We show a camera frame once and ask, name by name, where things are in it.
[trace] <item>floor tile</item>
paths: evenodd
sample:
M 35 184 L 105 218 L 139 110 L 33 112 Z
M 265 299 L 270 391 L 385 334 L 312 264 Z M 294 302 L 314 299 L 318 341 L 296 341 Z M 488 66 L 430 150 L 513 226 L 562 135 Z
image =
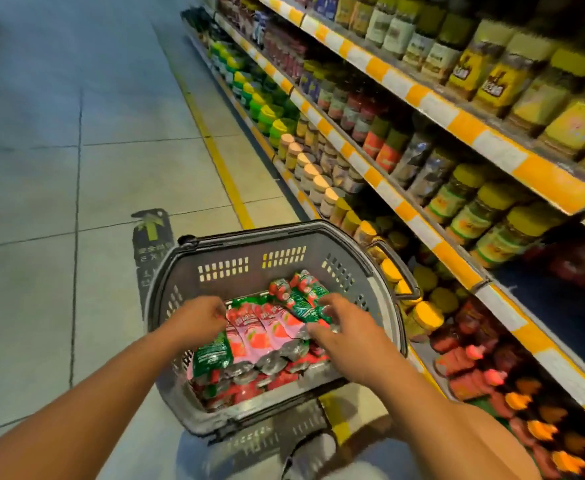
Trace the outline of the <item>floor tile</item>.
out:
M 255 227 L 268 227 L 299 222 L 297 214 L 286 200 L 286 197 L 248 202 L 246 208 Z
M 0 246 L 0 424 L 65 392 L 73 235 Z
M 85 92 L 83 144 L 196 137 L 199 130 L 180 95 Z
M 0 150 L 79 142 L 79 88 L 0 87 Z
M 0 243 L 75 229 L 77 149 L 0 152 Z
M 80 229 L 129 222 L 142 209 L 179 214 L 229 204 L 200 138 L 82 150 Z
M 232 207 L 170 217 L 175 238 L 241 229 Z M 79 233 L 75 383 L 144 334 L 132 251 L 134 224 Z
M 216 137 L 214 142 L 239 190 L 241 201 L 283 197 L 279 185 L 245 135 Z
M 99 480 L 175 480 L 184 428 L 152 388 L 99 473 Z

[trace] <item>shopping basket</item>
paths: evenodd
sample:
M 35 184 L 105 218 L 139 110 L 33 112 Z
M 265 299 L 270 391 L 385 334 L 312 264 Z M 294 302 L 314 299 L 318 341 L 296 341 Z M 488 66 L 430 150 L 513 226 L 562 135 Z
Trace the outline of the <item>shopping basket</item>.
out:
M 396 261 L 416 298 L 419 290 L 408 267 L 390 249 L 385 254 Z M 256 295 L 277 278 L 291 277 L 307 269 L 329 291 L 371 313 L 403 355 L 408 353 L 403 323 L 395 295 L 382 272 L 350 236 L 326 221 L 274 226 L 213 235 L 197 239 L 179 238 L 164 258 L 152 283 L 144 322 L 147 331 L 159 327 L 184 300 L 199 295 L 217 295 L 224 301 Z M 248 401 L 215 412 L 206 412 L 186 379 L 186 353 L 163 371 L 157 387 L 177 419 L 193 435 L 225 437 L 270 415 L 318 397 L 345 383 L 326 363 L 307 371 L 299 380 L 268 391 Z

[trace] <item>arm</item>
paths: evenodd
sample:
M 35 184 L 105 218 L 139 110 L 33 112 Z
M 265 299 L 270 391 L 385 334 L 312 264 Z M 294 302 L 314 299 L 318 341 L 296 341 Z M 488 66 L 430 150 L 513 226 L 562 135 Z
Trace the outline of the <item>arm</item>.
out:
M 225 329 L 220 298 L 187 301 L 78 386 L 0 438 L 0 480 L 94 479 L 160 371 Z
M 339 295 L 321 302 L 339 320 L 341 333 L 308 325 L 311 335 L 343 375 L 372 389 L 398 434 L 410 444 L 424 474 L 435 480 L 532 480 L 534 465 L 519 475 L 477 434 L 460 406 L 433 388 L 399 353 L 372 316 Z M 532 460 L 519 448 L 524 465 Z

